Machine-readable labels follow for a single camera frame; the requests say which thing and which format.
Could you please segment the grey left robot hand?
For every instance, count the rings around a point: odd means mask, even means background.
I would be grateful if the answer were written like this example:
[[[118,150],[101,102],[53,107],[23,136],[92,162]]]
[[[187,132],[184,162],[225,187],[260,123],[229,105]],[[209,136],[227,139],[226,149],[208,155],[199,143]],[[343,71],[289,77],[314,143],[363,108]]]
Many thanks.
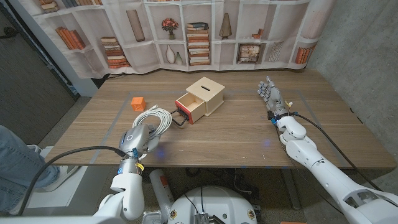
[[[136,159],[154,151],[160,142],[153,125],[140,124],[122,134],[119,149]]]

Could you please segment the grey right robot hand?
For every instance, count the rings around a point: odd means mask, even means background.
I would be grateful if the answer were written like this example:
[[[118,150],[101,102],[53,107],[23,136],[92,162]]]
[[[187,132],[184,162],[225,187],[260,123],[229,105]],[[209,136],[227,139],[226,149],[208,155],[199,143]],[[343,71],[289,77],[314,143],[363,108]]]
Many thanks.
[[[289,112],[285,107],[280,90],[275,86],[269,76],[266,77],[265,82],[260,81],[257,93],[266,104],[268,119],[280,119],[288,115]]]

